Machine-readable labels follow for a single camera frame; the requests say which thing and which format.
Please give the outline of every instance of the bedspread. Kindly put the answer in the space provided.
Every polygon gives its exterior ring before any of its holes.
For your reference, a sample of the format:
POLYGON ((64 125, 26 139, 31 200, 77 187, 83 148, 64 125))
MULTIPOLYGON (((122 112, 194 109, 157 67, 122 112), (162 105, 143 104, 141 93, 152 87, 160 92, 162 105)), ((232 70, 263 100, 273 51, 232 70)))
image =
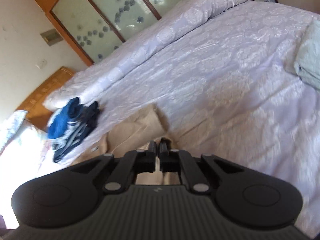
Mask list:
POLYGON ((304 200, 296 225, 314 237, 320 231, 320 94, 284 68, 317 17, 247 1, 210 18, 103 91, 99 126, 64 165, 154 102, 173 139, 193 156, 214 153, 295 185, 304 200))

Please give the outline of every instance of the ribbed gray surface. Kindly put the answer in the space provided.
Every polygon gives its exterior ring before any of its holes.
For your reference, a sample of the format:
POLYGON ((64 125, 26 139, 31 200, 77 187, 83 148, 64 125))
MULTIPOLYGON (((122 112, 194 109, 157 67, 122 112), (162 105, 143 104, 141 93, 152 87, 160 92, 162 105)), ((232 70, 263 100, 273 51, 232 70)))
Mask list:
POLYGON ((184 186, 131 186, 106 196, 87 219, 61 229, 20 226, 6 240, 307 240, 294 227, 276 231, 241 228, 222 217, 209 198, 184 186))

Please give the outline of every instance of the electrical outlet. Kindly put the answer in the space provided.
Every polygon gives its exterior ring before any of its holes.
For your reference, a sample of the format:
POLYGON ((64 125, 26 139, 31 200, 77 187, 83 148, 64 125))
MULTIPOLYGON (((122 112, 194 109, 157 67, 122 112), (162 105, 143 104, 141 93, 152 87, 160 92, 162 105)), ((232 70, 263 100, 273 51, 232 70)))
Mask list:
POLYGON ((38 64, 36 64, 36 67, 38 69, 43 69, 47 64, 48 64, 48 62, 45 59, 43 59, 43 60, 39 61, 38 64))

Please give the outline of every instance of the light green fabric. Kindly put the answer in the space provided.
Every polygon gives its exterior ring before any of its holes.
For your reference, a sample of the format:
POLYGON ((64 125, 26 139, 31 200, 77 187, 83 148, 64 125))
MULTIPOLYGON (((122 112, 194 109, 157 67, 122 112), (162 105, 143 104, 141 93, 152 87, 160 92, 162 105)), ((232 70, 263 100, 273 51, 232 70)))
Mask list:
POLYGON ((302 81, 320 90, 320 21, 313 20, 302 38, 294 69, 302 81))

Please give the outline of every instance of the wooden headboard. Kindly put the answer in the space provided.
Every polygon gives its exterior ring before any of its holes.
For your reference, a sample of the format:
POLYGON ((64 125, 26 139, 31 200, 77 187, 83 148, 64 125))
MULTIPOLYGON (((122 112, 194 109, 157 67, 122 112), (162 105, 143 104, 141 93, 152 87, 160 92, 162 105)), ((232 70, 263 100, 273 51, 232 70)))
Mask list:
POLYGON ((74 74, 75 71, 67 67, 59 68, 28 96, 17 110, 28 111, 29 113, 26 118, 39 129, 45 130, 52 112, 46 109, 42 105, 42 102, 45 100, 47 95, 60 88, 65 82, 73 77, 74 74))

